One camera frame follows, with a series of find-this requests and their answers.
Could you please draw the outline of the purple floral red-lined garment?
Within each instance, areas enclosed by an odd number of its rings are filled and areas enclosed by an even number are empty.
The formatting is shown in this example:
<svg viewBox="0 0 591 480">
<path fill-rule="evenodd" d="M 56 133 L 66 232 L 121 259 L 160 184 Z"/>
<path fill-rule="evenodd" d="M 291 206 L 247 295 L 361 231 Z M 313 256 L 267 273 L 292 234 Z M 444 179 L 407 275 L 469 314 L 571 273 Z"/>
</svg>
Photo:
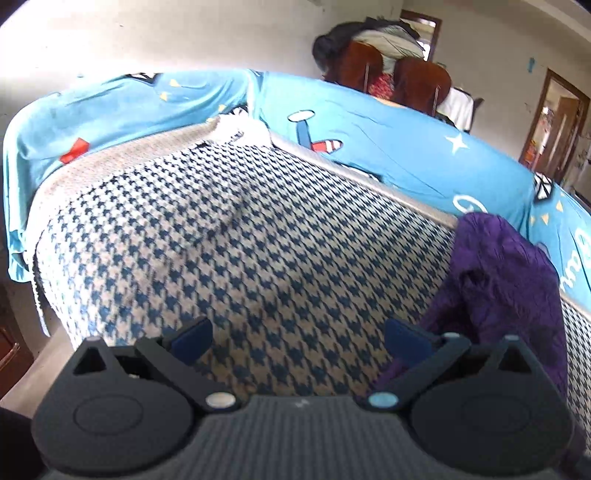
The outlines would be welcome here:
<svg viewBox="0 0 591 480">
<path fill-rule="evenodd" d="M 456 332 L 475 345 L 517 335 L 567 396 L 558 274 L 543 250 L 500 216 L 470 213 L 459 219 L 447 276 L 419 327 L 435 335 Z"/>
</svg>

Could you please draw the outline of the houndstooth sofa seat cover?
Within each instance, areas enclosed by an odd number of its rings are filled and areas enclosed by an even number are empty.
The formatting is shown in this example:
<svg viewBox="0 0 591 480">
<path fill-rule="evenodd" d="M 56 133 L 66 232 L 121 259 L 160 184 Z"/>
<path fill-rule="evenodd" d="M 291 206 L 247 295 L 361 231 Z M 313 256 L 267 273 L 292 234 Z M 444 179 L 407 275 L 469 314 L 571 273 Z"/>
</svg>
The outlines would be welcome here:
<svg viewBox="0 0 591 480">
<path fill-rule="evenodd" d="M 360 396 L 394 373 L 384 324 L 419 324 L 459 219 L 229 116 L 57 170 L 33 200 L 23 259 L 73 345 L 130 345 L 206 317 L 213 343 L 193 366 L 239 397 Z M 590 319 L 560 299 L 568 403 L 588 425 Z"/>
</svg>

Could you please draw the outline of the blue cartoon print sofa backrest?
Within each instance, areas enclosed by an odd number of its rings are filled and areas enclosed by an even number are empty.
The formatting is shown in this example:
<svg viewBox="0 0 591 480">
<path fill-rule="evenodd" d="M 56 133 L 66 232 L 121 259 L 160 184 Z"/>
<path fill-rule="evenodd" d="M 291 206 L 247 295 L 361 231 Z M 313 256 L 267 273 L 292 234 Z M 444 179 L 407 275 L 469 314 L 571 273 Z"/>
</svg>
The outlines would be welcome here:
<svg viewBox="0 0 591 480">
<path fill-rule="evenodd" d="M 589 304 L 590 216 L 551 179 L 415 110 L 321 80 L 249 69 L 127 74 L 20 110 L 3 139 L 9 277 L 30 278 L 23 259 L 28 214 L 57 169 L 240 107 L 278 136 L 438 210 L 505 218 L 549 255 L 561 290 Z"/>
</svg>

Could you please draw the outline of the white clothed dining table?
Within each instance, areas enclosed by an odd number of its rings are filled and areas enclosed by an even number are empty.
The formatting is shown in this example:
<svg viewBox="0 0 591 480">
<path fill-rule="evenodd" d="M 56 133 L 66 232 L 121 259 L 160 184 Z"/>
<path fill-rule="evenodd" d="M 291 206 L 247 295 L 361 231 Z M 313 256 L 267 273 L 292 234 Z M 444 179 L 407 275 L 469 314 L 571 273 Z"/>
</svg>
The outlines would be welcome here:
<svg viewBox="0 0 591 480">
<path fill-rule="evenodd" d="M 463 90 L 452 87 L 436 113 L 449 120 L 457 129 L 469 132 L 475 113 L 475 99 Z"/>
</svg>

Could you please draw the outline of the brown wooden chair right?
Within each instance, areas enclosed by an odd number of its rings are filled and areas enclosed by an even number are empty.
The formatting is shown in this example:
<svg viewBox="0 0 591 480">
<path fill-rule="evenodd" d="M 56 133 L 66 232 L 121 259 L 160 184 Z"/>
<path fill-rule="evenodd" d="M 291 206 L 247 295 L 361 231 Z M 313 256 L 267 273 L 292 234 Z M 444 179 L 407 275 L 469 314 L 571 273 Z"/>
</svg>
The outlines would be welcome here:
<svg viewBox="0 0 591 480">
<path fill-rule="evenodd" d="M 448 71 L 433 62 L 405 57 L 394 65 L 394 103 L 434 116 L 451 88 L 452 79 Z"/>
</svg>

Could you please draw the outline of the brown wooden chair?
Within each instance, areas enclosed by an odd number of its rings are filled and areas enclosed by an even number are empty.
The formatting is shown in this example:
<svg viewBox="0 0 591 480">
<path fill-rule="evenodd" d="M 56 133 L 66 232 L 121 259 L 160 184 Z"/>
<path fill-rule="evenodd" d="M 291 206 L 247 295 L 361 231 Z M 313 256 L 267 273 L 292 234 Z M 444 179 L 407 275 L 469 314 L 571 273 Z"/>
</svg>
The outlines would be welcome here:
<svg viewBox="0 0 591 480">
<path fill-rule="evenodd" d="M 325 80 L 346 88 L 368 93 L 370 84 L 383 73 L 383 57 L 372 45 L 349 42 L 335 59 L 329 62 Z"/>
<path fill-rule="evenodd" d="M 433 62 L 405 57 L 394 65 L 394 103 L 434 116 L 451 88 L 452 79 L 448 71 Z"/>
</svg>

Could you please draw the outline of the brown wooden chair left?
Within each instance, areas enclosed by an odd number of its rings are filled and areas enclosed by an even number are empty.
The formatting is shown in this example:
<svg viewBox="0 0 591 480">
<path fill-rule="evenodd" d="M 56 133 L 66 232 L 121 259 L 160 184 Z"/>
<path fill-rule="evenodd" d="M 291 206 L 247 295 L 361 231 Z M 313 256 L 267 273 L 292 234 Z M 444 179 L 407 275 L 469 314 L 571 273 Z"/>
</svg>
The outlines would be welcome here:
<svg viewBox="0 0 591 480">
<path fill-rule="evenodd" d="M 346 88 L 368 93 L 370 84 L 383 73 L 383 57 L 372 45 L 349 42 L 335 59 L 329 62 L 325 80 Z"/>
</svg>

